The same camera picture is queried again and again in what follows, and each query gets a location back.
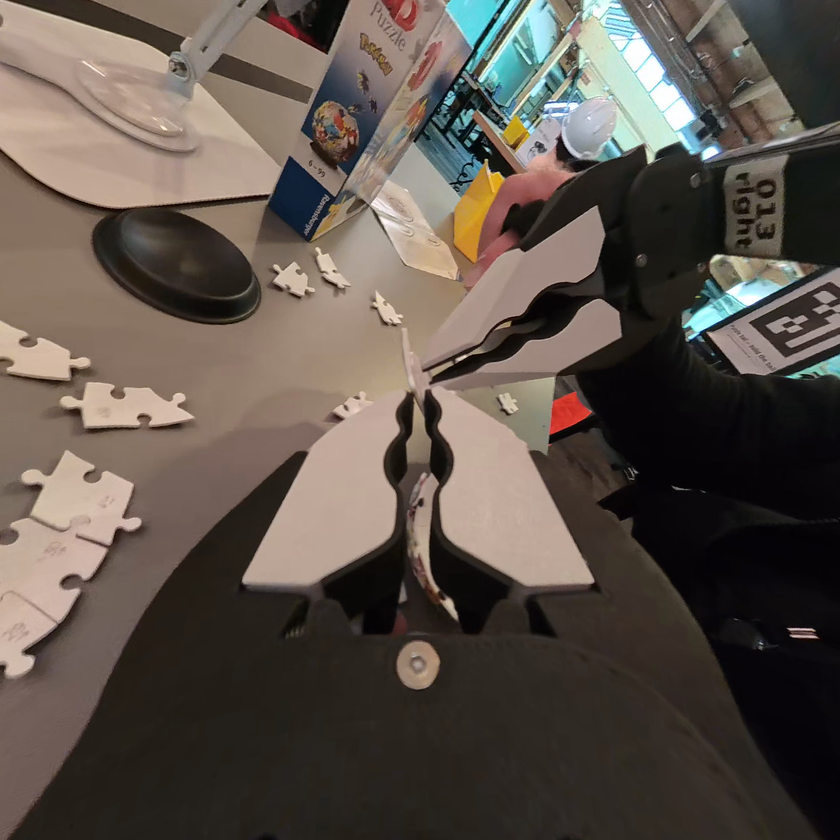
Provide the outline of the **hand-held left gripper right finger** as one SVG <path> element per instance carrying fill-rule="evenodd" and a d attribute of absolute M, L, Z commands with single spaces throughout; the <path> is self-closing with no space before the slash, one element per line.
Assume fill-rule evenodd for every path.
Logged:
<path fill-rule="evenodd" d="M 578 594 L 595 577 L 524 441 L 443 387 L 425 395 L 432 502 L 429 561 L 460 621 L 499 602 Z"/>

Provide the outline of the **folded paper leaflet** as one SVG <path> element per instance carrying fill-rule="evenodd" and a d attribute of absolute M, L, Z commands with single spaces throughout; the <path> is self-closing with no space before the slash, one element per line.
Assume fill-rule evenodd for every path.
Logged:
<path fill-rule="evenodd" d="M 459 279 L 448 245 L 433 231 L 407 189 L 386 181 L 371 209 L 405 266 L 436 277 Z"/>

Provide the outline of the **person's right hand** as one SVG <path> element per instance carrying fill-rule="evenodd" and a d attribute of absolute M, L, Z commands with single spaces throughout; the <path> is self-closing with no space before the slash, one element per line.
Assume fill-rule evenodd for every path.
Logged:
<path fill-rule="evenodd" d="M 466 290 L 500 256 L 520 247 L 546 202 L 578 174 L 566 166 L 549 165 L 511 175 L 502 183 L 481 226 L 477 260 L 463 281 Z"/>

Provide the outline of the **printed marker sign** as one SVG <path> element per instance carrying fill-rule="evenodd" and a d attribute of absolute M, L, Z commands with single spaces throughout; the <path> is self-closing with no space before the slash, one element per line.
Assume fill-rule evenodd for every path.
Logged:
<path fill-rule="evenodd" d="M 838 375 L 839 268 L 791 283 L 700 334 L 722 369 L 735 374 Z"/>

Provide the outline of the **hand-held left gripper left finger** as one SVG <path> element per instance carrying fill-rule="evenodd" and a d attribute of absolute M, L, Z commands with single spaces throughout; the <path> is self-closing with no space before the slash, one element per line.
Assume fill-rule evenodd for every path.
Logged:
<path fill-rule="evenodd" d="M 332 600 L 351 619 L 396 619 L 413 415 L 413 395 L 390 392 L 310 447 L 244 573 L 247 591 Z"/>

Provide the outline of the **blue puzzle box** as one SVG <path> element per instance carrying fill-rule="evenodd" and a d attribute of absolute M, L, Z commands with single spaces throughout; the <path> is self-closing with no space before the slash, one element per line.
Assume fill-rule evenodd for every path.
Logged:
<path fill-rule="evenodd" d="M 269 208 L 312 242 L 371 205 L 469 52 L 446 2 L 349 2 Z"/>

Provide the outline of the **partly built puzzle ball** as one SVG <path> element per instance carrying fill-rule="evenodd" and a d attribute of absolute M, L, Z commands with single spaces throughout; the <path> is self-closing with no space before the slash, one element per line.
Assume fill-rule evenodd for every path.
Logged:
<path fill-rule="evenodd" d="M 425 406 L 425 395 L 429 378 L 422 370 L 417 355 L 412 351 L 408 330 L 401 328 L 402 359 L 408 389 L 420 410 Z M 421 585 L 431 603 L 442 608 L 456 623 L 459 621 L 454 602 L 439 588 L 431 568 L 431 526 L 434 494 L 438 488 L 437 479 L 430 472 L 424 472 L 417 480 L 408 501 L 407 556 L 417 582 Z"/>

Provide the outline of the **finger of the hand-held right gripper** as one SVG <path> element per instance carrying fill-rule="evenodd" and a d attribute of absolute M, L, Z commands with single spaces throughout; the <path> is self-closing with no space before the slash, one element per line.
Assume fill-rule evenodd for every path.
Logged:
<path fill-rule="evenodd" d="M 574 298 L 530 332 L 508 332 L 491 350 L 455 362 L 432 385 L 471 390 L 545 379 L 587 359 L 623 336 L 622 320 L 603 299 Z"/>
<path fill-rule="evenodd" d="M 429 340 L 423 370 L 478 348 L 497 326 L 522 316 L 542 292 L 587 280 L 599 265 L 604 239 L 600 210 L 593 206 L 529 250 L 500 255 Z"/>

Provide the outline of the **white hard hat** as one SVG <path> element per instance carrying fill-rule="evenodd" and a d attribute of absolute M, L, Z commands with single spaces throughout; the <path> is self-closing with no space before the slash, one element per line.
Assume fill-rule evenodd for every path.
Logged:
<path fill-rule="evenodd" d="M 613 137 L 618 106 L 609 98 L 583 101 L 566 115 L 561 123 L 560 137 L 569 154 L 579 161 L 593 161 Z"/>

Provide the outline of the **black dome ball stand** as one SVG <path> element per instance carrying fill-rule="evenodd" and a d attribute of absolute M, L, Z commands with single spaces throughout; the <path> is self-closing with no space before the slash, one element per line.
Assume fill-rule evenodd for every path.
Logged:
<path fill-rule="evenodd" d="M 92 229 L 91 246 L 118 286 L 175 318 L 223 326 L 252 317 L 261 303 L 240 248 L 183 213 L 141 207 L 105 216 Z"/>

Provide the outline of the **red and black object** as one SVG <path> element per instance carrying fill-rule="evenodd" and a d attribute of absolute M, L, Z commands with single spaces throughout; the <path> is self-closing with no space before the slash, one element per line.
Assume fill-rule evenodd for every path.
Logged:
<path fill-rule="evenodd" d="M 592 425 L 592 410 L 582 401 L 578 392 L 571 392 L 553 399 L 549 426 L 549 441 L 575 434 Z"/>

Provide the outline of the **yellow plastic container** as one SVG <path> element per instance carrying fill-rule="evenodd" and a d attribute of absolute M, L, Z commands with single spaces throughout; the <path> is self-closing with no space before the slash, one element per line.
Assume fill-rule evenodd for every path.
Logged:
<path fill-rule="evenodd" d="M 485 161 L 454 210 L 454 245 L 471 263 L 478 260 L 480 233 L 505 177 Z"/>

